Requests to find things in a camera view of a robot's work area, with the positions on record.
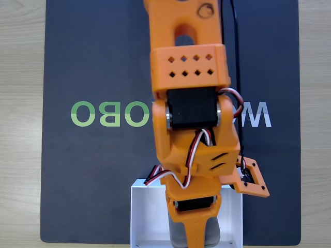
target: black mat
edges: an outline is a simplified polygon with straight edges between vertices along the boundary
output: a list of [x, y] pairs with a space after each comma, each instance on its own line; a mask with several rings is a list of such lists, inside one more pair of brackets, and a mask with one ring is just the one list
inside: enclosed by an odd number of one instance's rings
[[[225, 1], [225, 43], [235, 85], [233, 23]], [[298, 1], [235, 3], [246, 156], [258, 161], [271, 193], [267, 199], [244, 197], [244, 242], [295, 245], [300, 242]], [[149, 52], [143, 0], [47, 0], [43, 241], [130, 242], [130, 186], [157, 163]], [[76, 104], [81, 101], [89, 108]], [[116, 114], [104, 119], [102, 103]]]

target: white box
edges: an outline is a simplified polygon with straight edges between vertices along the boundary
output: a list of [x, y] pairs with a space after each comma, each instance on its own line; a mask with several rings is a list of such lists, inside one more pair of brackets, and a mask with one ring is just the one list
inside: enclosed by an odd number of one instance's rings
[[[131, 186], [131, 248], [172, 248], [165, 186], [150, 187], [145, 179]], [[217, 216], [221, 241], [217, 248], [243, 247], [243, 196], [228, 185], [222, 187], [222, 205]]]

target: orange robotic arm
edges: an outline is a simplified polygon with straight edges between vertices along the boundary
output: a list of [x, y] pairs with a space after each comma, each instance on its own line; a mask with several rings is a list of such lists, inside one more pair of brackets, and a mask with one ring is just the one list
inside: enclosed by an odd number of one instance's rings
[[[256, 161], [245, 158], [244, 175], [237, 169], [241, 157], [233, 105], [220, 93], [231, 81], [218, 1], [144, 4], [151, 34], [154, 134], [162, 165], [151, 177], [163, 174], [171, 219], [184, 224], [189, 248], [201, 248], [207, 220], [218, 215], [223, 184], [233, 184], [238, 193], [267, 197], [269, 192]], [[190, 36], [194, 45], [176, 47], [180, 35]], [[245, 172], [249, 182], [242, 181]]]

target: green letters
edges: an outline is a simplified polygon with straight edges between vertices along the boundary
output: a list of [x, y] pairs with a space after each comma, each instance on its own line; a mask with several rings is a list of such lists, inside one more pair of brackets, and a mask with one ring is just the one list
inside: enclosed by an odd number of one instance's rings
[[[143, 109], [143, 111], [144, 111], [144, 117], [143, 117], [143, 119], [140, 122], [134, 122], [131, 119], [131, 110], [132, 110], [132, 108], [134, 106], [140, 106]], [[139, 128], [139, 127], [142, 127], [143, 125], [145, 125], [148, 122], [148, 119], [149, 119], [149, 109], [148, 109], [147, 105], [145, 103], [143, 103], [143, 102], [138, 102], [138, 101], [131, 102], [125, 108], [124, 116], [125, 116], [126, 122], [130, 126], [135, 127], [135, 128]]]
[[[89, 118], [86, 122], [81, 122], [77, 119], [77, 110], [80, 106], [86, 106], [88, 107], [89, 110]], [[77, 126], [79, 127], [87, 127], [89, 125], [91, 125], [94, 121], [95, 118], [95, 109], [93, 107], [92, 104], [90, 104], [89, 102], [86, 101], [80, 101], [74, 104], [74, 106], [72, 106], [71, 109], [71, 119], [73, 121], [73, 123], [75, 123]]]
[[[105, 110], [106, 106], [115, 106], [114, 112], [107, 112]], [[101, 125], [105, 127], [119, 127], [120, 126], [120, 110], [121, 110], [121, 103], [120, 102], [103, 102], [100, 104], [99, 107], [100, 113], [103, 115], [100, 117], [100, 123]], [[114, 122], [107, 122], [106, 118], [113, 116], [115, 117]]]

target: black cable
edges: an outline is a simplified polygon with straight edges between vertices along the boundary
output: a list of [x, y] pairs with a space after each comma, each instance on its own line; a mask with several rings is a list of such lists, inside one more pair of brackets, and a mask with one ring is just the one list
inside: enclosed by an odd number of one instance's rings
[[[237, 13], [236, 9], [233, 3], [233, 0], [230, 0], [231, 8], [232, 8], [232, 16], [233, 16], [233, 22], [234, 22], [234, 43], [235, 43], [235, 62], [236, 62], [236, 79], [237, 79], [237, 91], [239, 94], [241, 94], [241, 80], [240, 80], [240, 55], [239, 55], [239, 32], [238, 32], [238, 19], [237, 19]], [[223, 0], [221, 0], [221, 20], [223, 20]], [[224, 24], [222, 21], [222, 41], [224, 43]], [[244, 161], [244, 128], [243, 128], [243, 119], [242, 115], [240, 114], [238, 116], [238, 136], [239, 136], [239, 142], [240, 142], [240, 154], [242, 156], [240, 164], [243, 165]]]
[[220, 2], [220, 18], [221, 18], [221, 36], [222, 36], [222, 43], [224, 44], [224, 24], [223, 24], [223, 2], [224, 0], [221, 0]]

